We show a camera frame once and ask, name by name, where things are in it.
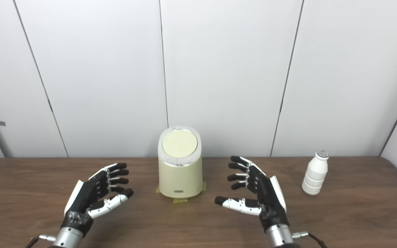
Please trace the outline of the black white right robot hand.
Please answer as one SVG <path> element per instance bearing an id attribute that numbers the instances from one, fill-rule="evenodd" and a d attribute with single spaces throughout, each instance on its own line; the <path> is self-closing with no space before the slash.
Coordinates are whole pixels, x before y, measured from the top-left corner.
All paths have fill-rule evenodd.
<path id="1" fill-rule="evenodd" d="M 230 159 L 228 167 L 241 171 L 241 173 L 227 176 L 229 182 L 235 182 L 231 189 L 247 188 L 257 198 L 238 199 L 216 196 L 214 202 L 221 207 L 258 216 L 264 231 L 272 226 L 290 226 L 284 197 L 276 177 L 268 177 L 254 162 L 244 157 L 231 156 Z"/>

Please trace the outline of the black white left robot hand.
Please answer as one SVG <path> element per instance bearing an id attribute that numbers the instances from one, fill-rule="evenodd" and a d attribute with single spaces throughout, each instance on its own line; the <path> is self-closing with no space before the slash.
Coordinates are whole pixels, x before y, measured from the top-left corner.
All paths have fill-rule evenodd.
<path id="1" fill-rule="evenodd" d="M 87 181 L 77 181 L 64 209 L 62 227 L 75 229 L 85 237 L 94 219 L 109 213 L 127 201 L 134 191 L 120 185 L 128 184 L 126 163 L 107 165 Z"/>

